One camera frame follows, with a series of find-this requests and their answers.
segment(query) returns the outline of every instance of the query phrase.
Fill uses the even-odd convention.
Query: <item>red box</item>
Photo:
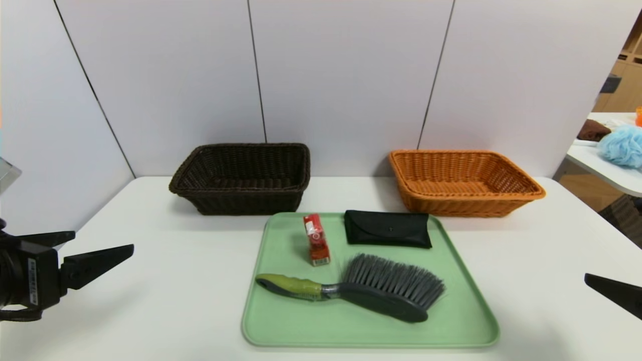
[[[321,219],[317,213],[303,217],[306,234],[310,243],[310,260],[312,266],[327,265],[330,263],[330,249],[325,241],[325,232],[321,226]]]

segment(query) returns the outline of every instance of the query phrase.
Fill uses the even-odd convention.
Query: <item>wicker basket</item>
[[[296,211],[309,180],[303,144],[218,144],[196,148],[169,190],[203,215],[273,215]]]
[[[438,216],[502,217],[546,195],[501,154],[479,150],[396,150],[390,164],[404,205]]]

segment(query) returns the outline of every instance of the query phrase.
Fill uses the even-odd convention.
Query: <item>table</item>
[[[169,177],[132,181],[63,256],[135,244],[132,258],[33,323],[2,322],[2,360],[639,360],[642,321],[584,272],[642,284],[642,251],[551,179],[505,218],[440,218],[501,327],[486,349],[257,348],[241,317],[267,216],[201,216]],[[313,177],[299,211],[403,211],[395,180]]]
[[[618,119],[634,124],[636,113],[590,113],[588,118],[597,121]],[[629,195],[642,197],[642,172],[637,169],[622,168],[605,161],[598,155],[596,147],[571,145],[566,153],[566,159],[597,175],[614,188]],[[560,166],[562,171],[558,172],[556,179],[561,177],[563,169],[564,164],[562,163]]]

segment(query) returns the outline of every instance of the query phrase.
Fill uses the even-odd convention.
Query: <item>white wall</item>
[[[269,142],[313,175],[391,175],[416,148],[452,0],[250,0]]]
[[[52,0],[2,3],[2,196],[14,234],[77,230],[133,179]]]
[[[640,0],[456,0],[421,148],[491,149],[551,177]]]
[[[137,177],[265,141],[246,0],[58,0]]]

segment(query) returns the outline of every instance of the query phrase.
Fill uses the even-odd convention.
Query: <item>tray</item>
[[[253,281],[242,325],[250,343],[316,348],[478,348],[499,339],[495,316],[436,218],[428,221],[433,248],[416,249],[349,245],[343,213],[322,213],[331,262],[312,267],[304,215],[307,213],[279,213],[269,219],[254,275],[276,273],[337,283],[350,258],[362,252],[422,266],[444,280],[446,292],[428,310],[426,322],[408,324],[341,299],[311,302],[283,297]]]

